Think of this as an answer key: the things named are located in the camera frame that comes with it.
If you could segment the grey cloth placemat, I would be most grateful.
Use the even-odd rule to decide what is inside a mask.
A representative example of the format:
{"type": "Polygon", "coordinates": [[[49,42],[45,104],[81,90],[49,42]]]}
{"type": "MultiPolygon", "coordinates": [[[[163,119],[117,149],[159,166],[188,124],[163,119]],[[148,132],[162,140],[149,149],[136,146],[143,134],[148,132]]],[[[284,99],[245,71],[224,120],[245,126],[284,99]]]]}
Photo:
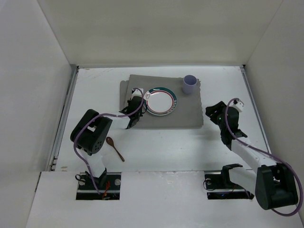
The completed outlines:
{"type": "Polygon", "coordinates": [[[134,126],[135,129],[195,129],[204,124],[198,80],[191,94],[183,92],[183,78],[130,75],[120,82],[120,109],[125,108],[131,97],[132,88],[142,88],[144,92],[155,87],[170,89],[177,97],[175,109],[168,115],[156,116],[146,112],[134,126]]]}

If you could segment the brown wooden spoon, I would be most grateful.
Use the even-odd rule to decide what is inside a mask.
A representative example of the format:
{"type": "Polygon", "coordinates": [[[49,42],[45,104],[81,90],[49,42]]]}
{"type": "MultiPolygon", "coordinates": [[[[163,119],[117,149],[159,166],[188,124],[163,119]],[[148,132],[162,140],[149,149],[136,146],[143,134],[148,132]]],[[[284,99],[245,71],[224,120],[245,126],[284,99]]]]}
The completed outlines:
{"type": "Polygon", "coordinates": [[[106,142],[108,145],[110,145],[111,147],[113,147],[113,149],[116,151],[117,155],[119,156],[119,158],[121,159],[122,162],[125,162],[124,157],[119,153],[119,151],[116,149],[114,141],[111,137],[107,137],[106,138],[106,142]]]}

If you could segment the lilac plastic cup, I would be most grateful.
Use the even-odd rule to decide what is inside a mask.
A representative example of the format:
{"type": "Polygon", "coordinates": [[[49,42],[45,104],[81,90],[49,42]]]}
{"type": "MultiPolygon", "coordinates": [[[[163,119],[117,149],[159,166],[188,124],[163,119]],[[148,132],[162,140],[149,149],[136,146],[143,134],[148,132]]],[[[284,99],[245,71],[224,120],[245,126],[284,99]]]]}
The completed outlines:
{"type": "Polygon", "coordinates": [[[195,76],[186,75],[183,78],[183,86],[182,86],[183,93],[188,95],[191,94],[194,91],[197,82],[198,80],[195,76]]]}

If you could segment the aluminium table rail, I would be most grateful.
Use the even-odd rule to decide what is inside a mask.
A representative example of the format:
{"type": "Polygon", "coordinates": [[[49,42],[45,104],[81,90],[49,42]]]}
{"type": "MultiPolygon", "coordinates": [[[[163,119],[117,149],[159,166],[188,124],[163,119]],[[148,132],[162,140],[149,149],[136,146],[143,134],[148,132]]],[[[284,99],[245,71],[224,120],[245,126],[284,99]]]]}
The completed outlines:
{"type": "Polygon", "coordinates": [[[258,125],[259,125],[259,129],[260,129],[261,134],[263,136],[263,141],[264,141],[264,144],[266,146],[266,152],[271,153],[271,149],[270,149],[270,146],[269,146],[269,142],[267,140],[266,132],[265,132],[265,130],[263,128],[263,124],[262,124],[262,121],[261,121],[261,118],[260,118],[260,115],[259,115],[256,103],[255,103],[255,100],[254,100],[254,96],[253,96],[252,90],[251,90],[250,85],[249,85],[249,81],[248,81],[248,78],[247,78],[245,65],[241,65],[240,66],[240,71],[241,71],[242,77],[244,79],[244,82],[245,82],[245,85],[246,85],[246,88],[247,88],[247,92],[249,94],[249,97],[250,97],[250,100],[251,100],[251,104],[252,104],[254,112],[255,112],[255,116],[256,116],[256,119],[257,119],[257,122],[258,122],[258,125]]]}
{"type": "Polygon", "coordinates": [[[48,157],[48,161],[46,164],[46,168],[45,171],[54,171],[55,168],[53,168],[53,166],[55,165],[55,162],[57,161],[58,158],[58,154],[59,154],[59,150],[60,150],[60,146],[62,143],[62,139],[63,139],[63,134],[64,134],[64,130],[65,130],[65,126],[67,123],[67,118],[68,118],[68,112],[71,106],[71,102],[72,102],[72,96],[74,93],[74,89],[76,86],[76,80],[77,80],[77,76],[78,76],[78,71],[79,71],[79,66],[75,65],[75,64],[71,64],[71,76],[70,76],[70,80],[69,80],[69,84],[67,87],[67,91],[66,91],[66,96],[64,99],[64,103],[63,103],[63,107],[62,107],[62,112],[61,112],[61,116],[60,116],[60,120],[59,120],[59,124],[57,127],[57,131],[56,131],[56,136],[53,142],[53,145],[51,147],[50,150],[50,154],[48,157]]]}

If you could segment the right aluminium table rail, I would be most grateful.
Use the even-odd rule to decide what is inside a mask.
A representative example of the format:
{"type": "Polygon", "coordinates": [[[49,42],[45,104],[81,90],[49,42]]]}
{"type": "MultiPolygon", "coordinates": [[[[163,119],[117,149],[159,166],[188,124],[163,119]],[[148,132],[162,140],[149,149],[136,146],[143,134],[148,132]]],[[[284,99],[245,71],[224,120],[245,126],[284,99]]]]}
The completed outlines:
{"type": "Polygon", "coordinates": [[[250,100],[251,100],[251,104],[252,104],[254,112],[255,112],[255,116],[256,116],[256,119],[257,119],[257,122],[258,122],[258,125],[259,125],[259,129],[260,129],[261,134],[263,136],[263,141],[264,141],[264,144],[266,146],[266,152],[271,153],[271,149],[270,149],[270,146],[269,146],[269,142],[267,140],[266,132],[265,132],[265,130],[263,128],[263,124],[262,124],[262,121],[261,121],[261,118],[260,118],[260,115],[259,115],[256,103],[255,103],[255,100],[254,100],[254,96],[253,96],[252,90],[251,90],[250,85],[249,85],[249,81],[248,81],[248,78],[247,78],[245,65],[241,65],[240,66],[240,71],[241,71],[242,77],[244,79],[244,82],[245,82],[245,85],[246,85],[246,88],[247,88],[247,92],[249,94],[249,97],[250,97],[250,100]]]}

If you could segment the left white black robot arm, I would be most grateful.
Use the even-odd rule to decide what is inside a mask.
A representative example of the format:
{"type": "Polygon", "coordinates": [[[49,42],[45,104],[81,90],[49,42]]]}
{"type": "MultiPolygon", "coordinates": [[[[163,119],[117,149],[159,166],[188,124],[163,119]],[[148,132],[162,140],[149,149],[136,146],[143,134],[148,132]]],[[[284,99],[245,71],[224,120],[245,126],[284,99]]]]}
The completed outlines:
{"type": "Polygon", "coordinates": [[[130,129],[143,116],[144,99],[140,91],[127,101],[127,106],[115,114],[100,114],[89,109],[73,129],[70,140],[75,154],[85,163],[92,183],[101,186],[107,175],[100,150],[110,130],[130,129]]]}

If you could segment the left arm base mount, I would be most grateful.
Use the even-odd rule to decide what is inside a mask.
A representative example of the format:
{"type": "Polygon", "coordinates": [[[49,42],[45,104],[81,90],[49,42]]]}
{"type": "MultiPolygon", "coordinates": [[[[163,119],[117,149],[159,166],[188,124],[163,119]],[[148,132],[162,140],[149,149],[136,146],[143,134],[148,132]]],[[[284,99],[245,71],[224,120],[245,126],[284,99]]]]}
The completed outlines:
{"type": "Polygon", "coordinates": [[[76,174],[76,200],[119,200],[121,177],[121,172],[109,172],[106,176],[103,175],[101,180],[97,179],[98,193],[88,173],[76,174]]]}

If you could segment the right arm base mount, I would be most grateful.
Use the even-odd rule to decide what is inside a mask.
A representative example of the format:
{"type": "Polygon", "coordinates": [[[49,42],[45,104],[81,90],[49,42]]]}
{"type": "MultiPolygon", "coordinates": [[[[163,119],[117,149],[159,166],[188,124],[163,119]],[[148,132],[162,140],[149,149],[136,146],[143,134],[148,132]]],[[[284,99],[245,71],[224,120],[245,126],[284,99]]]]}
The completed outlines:
{"type": "Polygon", "coordinates": [[[226,186],[219,171],[204,173],[203,188],[208,200],[252,200],[254,195],[236,184],[226,186]]]}

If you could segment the white plate green red rim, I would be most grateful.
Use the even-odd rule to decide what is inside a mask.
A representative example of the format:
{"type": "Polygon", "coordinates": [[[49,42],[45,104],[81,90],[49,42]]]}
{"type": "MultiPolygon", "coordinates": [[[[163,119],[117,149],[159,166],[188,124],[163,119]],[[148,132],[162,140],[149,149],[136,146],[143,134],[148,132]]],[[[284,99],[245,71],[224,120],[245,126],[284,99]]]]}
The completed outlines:
{"type": "Polygon", "coordinates": [[[174,111],[177,106],[175,93],[165,87],[155,87],[144,94],[145,110],[155,116],[165,116],[174,111]]]}

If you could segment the left aluminium table rail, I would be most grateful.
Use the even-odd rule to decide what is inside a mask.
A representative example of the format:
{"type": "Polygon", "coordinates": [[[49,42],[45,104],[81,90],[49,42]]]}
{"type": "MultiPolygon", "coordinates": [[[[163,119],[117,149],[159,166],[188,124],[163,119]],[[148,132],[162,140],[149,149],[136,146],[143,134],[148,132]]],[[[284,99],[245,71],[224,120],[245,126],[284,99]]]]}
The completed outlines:
{"type": "Polygon", "coordinates": [[[61,112],[61,116],[60,116],[60,120],[59,120],[59,124],[57,127],[57,131],[56,131],[56,136],[53,142],[53,145],[51,147],[50,150],[50,154],[48,157],[48,161],[46,164],[46,168],[45,171],[54,171],[55,168],[53,168],[53,166],[55,165],[55,162],[57,161],[58,158],[58,154],[59,154],[59,150],[60,150],[60,146],[62,143],[62,139],[63,139],[63,134],[64,134],[64,130],[65,130],[65,126],[67,123],[67,118],[68,118],[68,112],[71,106],[71,102],[72,102],[72,96],[74,93],[74,89],[76,86],[76,80],[77,80],[77,76],[78,76],[78,71],[79,71],[79,66],[75,65],[75,64],[71,64],[71,76],[70,76],[70,80],[69,80],[69,84],[67,87],[67,91],[66,91],[66,96],[64,99],[64,103],[63,103],[63,107],[62,107],[62,112],[61,112]]]}

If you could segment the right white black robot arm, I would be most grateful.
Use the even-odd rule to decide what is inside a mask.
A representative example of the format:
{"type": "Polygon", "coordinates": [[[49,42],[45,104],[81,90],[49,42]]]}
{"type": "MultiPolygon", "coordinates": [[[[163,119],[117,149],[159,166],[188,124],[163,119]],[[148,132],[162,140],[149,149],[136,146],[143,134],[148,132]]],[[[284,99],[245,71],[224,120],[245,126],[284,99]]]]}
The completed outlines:
{"type": "Polygon", "coordinates": [[[226,188],[238,185],[253,194],[264,210],[276,212],[277,208],[296,205],[296,214],[303,205],[304,191],[293,168],[280,158],[252,146],[248,136],[239,128],[239,114],[244,103],[233,98],[225,104],[219,102],[206,108],[206,116],[219,127],[221,141],[238,155],[251,169],[240,164],[223,166],[222,185],[226,188]]]}

